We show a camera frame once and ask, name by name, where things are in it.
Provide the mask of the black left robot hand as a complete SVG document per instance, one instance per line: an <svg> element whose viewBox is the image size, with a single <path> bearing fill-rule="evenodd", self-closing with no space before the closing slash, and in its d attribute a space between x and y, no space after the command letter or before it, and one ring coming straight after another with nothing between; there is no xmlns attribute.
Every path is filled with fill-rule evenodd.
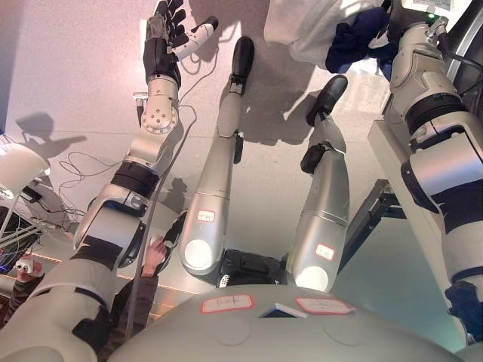
<svg viewBox="0 0 483 362"><path fill-rule="evenodd" d="M182 24L182 1L160 1L146 22L143 65L146 80L165 75L181 85L178 63L195 53L215 32L219 21L209 16L192 29Z"/></svg>

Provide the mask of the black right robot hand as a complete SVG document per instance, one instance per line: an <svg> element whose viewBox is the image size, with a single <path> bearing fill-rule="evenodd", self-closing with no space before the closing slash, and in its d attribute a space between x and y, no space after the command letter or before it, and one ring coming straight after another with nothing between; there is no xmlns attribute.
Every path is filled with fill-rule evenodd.
<svg viewBox="0 0 483 362"><path fill-rule="evenodd" d="M401 38L401 2L383 1L381 8L385 11L387 21L386 24L377 31L377 34L369 42L368 47L371 50L376 50L389 44L398 46Z"/></svg>

